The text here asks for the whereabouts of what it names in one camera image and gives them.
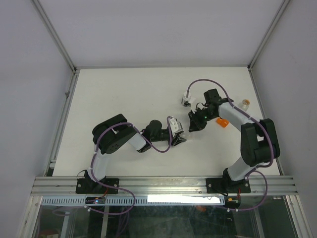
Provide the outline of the orange pill organizer box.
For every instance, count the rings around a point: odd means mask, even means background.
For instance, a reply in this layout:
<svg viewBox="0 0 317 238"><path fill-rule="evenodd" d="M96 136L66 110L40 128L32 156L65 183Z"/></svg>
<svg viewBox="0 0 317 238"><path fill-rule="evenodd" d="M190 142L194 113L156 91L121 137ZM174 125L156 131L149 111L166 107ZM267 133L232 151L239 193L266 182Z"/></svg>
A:
<svg viewBox="0 0 317 238"><path fill-rule="evenodd" d="M217 118L216 123L219 124L223 128L226 128L229 125L229 121L222 118Z"/></svg>

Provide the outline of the clear glass pill vial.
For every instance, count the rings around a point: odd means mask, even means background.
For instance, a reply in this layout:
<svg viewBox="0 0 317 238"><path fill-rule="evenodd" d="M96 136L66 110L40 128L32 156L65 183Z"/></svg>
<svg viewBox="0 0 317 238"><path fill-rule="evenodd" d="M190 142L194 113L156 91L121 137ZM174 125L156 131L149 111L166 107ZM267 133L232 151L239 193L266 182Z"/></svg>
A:
<svg viewBox="0 0 317 238"><path fill-rule="evenodd" d="M242 109L243 111L247 111L247 109L249 108L249 105L250 105L250 101L247 100L247 99L243 99L239 104L238 104L238 107L240 109Z"/></svg>

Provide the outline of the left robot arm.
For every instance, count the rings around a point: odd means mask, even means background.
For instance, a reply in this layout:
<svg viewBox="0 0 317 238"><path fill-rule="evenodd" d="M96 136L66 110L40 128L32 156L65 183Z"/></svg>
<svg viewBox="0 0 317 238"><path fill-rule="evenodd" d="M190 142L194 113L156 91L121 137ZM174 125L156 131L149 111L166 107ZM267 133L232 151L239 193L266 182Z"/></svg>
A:
<svg viewBox="0 0 317 238"><path fill-rule="evenodd" d="M94 153L91 164L84 173L81 182L88 193L101 193L104 184L114 186L118 182L106 180L108 156L115 153L128 143L137 152L144 153L154 148L160 153L167 152L171 147L186 142L181 136L184 132L181 122L168 116L167 128L162 127L159 120L152 120L141 131L129 123L123 114L118 114L94 127L92 130Z"/></svg>

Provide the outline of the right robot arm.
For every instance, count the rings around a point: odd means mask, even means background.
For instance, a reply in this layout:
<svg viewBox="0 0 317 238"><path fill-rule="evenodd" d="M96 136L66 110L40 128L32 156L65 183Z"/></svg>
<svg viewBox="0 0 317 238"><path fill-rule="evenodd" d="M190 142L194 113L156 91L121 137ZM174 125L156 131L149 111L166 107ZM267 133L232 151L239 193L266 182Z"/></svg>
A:
<svg viewBox="0 0 317 238"><path fill-rule="evenodd" d="M271 166L280 156L274 122L271 119L256 120L235 106L228 98L221 98L216 89L204 93L205 104L188 113L189 132L203 130L208 121L225 119L240 132L241 156L224 169L221 178L208 178L207 191L223 195L235 193L246 183L248 176L257 168Z"/></svg>

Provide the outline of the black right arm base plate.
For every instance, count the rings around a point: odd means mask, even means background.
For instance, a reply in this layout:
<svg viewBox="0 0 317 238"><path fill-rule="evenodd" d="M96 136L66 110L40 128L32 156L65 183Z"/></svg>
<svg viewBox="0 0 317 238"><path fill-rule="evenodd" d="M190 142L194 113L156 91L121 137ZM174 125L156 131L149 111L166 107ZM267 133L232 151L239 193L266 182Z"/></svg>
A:
<svg viewBox="0 0 317 238"><path fill-rule="evenodd" d="M207 178L207 193L220 193L228 195L229 193L251 193L251 187L248 180L226 181L223 178Z"/></svg>

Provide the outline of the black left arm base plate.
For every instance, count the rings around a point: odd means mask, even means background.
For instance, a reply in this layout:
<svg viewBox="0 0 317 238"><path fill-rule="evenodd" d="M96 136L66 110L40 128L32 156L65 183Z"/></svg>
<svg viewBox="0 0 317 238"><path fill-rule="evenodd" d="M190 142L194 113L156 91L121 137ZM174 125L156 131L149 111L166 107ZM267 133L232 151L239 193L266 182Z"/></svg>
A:
<svg viewBox="0 0 317 238"><path fill-rule="evenodd" d="M79 178L77 180L77 186L75 193L76 194L104 194L107 191L107 194L118 194L119 187L119 178L104 178L101 180L102 183L113 186L115 188L108 188L102 186L101 184L93 181L90 177Z"/></svg>

